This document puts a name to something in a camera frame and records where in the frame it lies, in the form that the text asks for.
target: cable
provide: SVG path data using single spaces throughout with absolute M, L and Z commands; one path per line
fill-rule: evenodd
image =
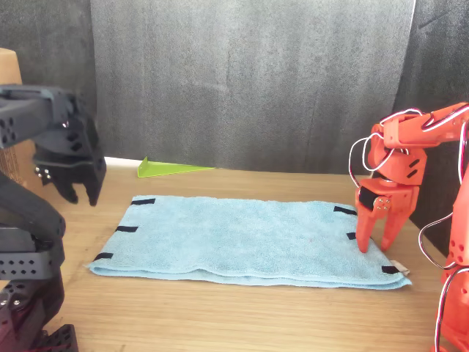
M 461 136 L 459 138 L 459 155 L 457 159 L 457 174 L 459 176 L 459 183 L 461 184 L 464 169 L 464 149 L 466 146 L 466 125 L 467 122 L 464 122 L 461 126 Z
M 391 155 L 392 155 L 393 152 L 394 152 L 394 149 L 391 149 L 391 151 L 388 152 L 388 154 L 384 157 L 384 159 L 380 162 L 380 164 L 379 164 L 378 166 L 376 166 L 374 169 L 370 169 L 370 168 L 366 165 L 366 162 L 365 162 L 365 154 L 366 154 L 366 144 L 368 143 L 368 141 L 369 141 L 373 136 L 378 136 L 378 137 L 380 137 L 381 139 L 384 139 L 384 137 L 381 136 L 381 134 L 378 133 L 378 132 L 374 132 L 374 133 L 370 134 L 370 136 L 366 139 L 365 144 L 363 145 L 363 152 L 361 153 L 361 162 L 362 162 L 362 164 L 363 164 L 363 167 L 364 167 L 365 169 L 367 169 L 368 171 L 372 171 L 372 172 L 373 172 L 373 171 L 376 171 L 376 170 L 378 170 L 380 167 L 382 167 L 382 166 L 386 163 L 386 161 L 389 160 L 389 158 L 391 157 Z
M 424 227 L 422 227 L 422 230 L 420 230 L 420 232 L 418 233 L 418 246 L 420 247 L 420 250 L 422 251 L 422 253 L 424 253 L 424 256 L 430 261 L 432 262 L 434 265 L 436 265 L 438 268 L 440 269 L 443 269 L 443 270 L 449 270 L 449 269 L 452 269 L 454 268 L 454 266 L 456 265 L 455 262 L 452 262 L 450 265 L 448 266 L 441 266 L 440 264 L 438 264 L 436 262 L 436 260 L 434 260 L 432 258 L 432 256 L 430 254 L 428 254 L 428 252 L 426 251 L 425 247 L 424 247 L 424 242 L 422 241 L 423 240 L 423 234 L 424 234 L 424 231 L 426 229 L 428 229 L 429 227 L 433 226 L 433 225 L 436 225 L 436 224 L 439 224 L 443 221 L 445 221 L 446 219 L 449 219 L 453 216 L 453 213 L 450 213 L 448 214 L 447 216 L 445 216 L 444 218 L 441 218 L 437 221 L 434 221 L 434 222 L 431 222 L 429 223 L 428 225 L 425 225 Z
M 353 148 L 354 146 L 356 146 L 357 143 L 361 142 L 361 141 L 365 141 L 367 140 L 368 137 L 365 137 L 365 138 L 360 138 L 358 141 L 356 141 L 354 144 L 352 144 L 352 147 L 350 148 L 350 153 L 349 153 L 349 174 L 350 174 L 350 177 L 352 178 L 352 181 L 353 183 L 355 184 L 355 186 L 357 188 L 360 188 L 360 183 L 358 183 L 357 179 L 355 178 L 353 172 L 352 172 L 352 165 L 351 165 L 351 162 L 352 162 L 352 151 L 353 151 Z
M 438 303 L 438 314 L 437 314 L 437 321 L 435 325 L 435 350 L 440 350 L 440 333 L 441 333 L 441 323 L 443 322 L 443 312 L 445 310 L 445 303 L 446 303 L 446 295 L 448 294 L 449 285 L 453 281 L 453 278 L 464 271 L 469 271 L 469 266 L 463 266 L 458 268 L 457 270 L 453 271 L 453 273 L 448 276 L 446 279 L 445 284 L 443 285 L 443 289 L 441 290 L 440 302 Z
M 425 122 L 424 125 L 422 126 L 422 131 L 423 132 L 432 131 L 432 130 L 440 127 L 441 125 L 444 125 L 445 123 L 451 121 L 455 117 L 458 117 L 460 114 L 462 114 L 466 111 L 469 111 L 469 105 L 464 105 L 463 107 L 457 109 L 456 111 L 453 111 L 448 116 L 446 116 L 445 118 L 443 118 L 441 120 L 438 120 L 435 123 Z
M 397 116 L 397 115 L 402 115 L 402 114 L 406 114 L 408 112 L 416 112 L 417 114 L 419 114 L 420 116 L 422 115 L 422 111 L 420 111 L 419 109 L 417 108 L 410 108 L 410 109 L 407 109 L 407 110 L 403 110 L 403 111 L 398 111 L 392 115 L 389 115 L 388 117 L 385 117 L 384 119 L 382 119 L 380 121 L 380 125 L 384 126 L 383 123 L 388 121 L 389 119 L 392 119 L 393 117 Z

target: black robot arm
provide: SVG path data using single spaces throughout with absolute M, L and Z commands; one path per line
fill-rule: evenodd
M 62 89 L 0 86 L 0 148 L 32 139 L 35 172 L 77 203 L 82 183 L 96 205 L 106 163 L 84 104 Z M 0 173 L 0 351 L 78 351 L 73 326 L 43 326 L 64 299 L 60 265 L 65 221 L 44 199 Z

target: red robot arm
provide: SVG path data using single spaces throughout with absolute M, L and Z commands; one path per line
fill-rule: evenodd
M 461 141 L 458 167 L 462 185 L 452 213 L 446 266 L 438 265 L 421 245 L 424 254 L 435 265 L 446 269 L 442 275 L 444 286 L 433 351 L 439 348 L 441 332 L 461 351 L 469 352 L 469 273 L 465 272 L 469 271 L 469 177 L 462 178 L 462 153 L 468 121 L 467 103 L 429 114 L 409 109 L 381 120 L 373 126 L 372 135 L 367 139 L 371 141 L 368 154 L 370 170 L 377 170 L 378 177 L 362 180 L 355 192 L 358 248 L 363 253 L 367 251 L 374 223 L 387 216 L 381 243 L 381 249 L 385 251 L 416 208 L 426 164 L 424 148 L 436 147 L 442 142 Z

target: cardboard box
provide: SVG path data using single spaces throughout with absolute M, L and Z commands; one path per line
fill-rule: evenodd
M 0 48 L 0 84 L 21 84 L 20 67 L 14 51 Z M 23 187 L 41 195 L 43 184 L 34 173 L 34 143 L 24 141 L 0 150 L 0 171 Z

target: towel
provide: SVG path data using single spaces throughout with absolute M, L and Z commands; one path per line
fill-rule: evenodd
M 393 289 L 410 284 L 370 241 L 357 213 L 329 202 L 137 196 L 91 271 L 239 285 Z

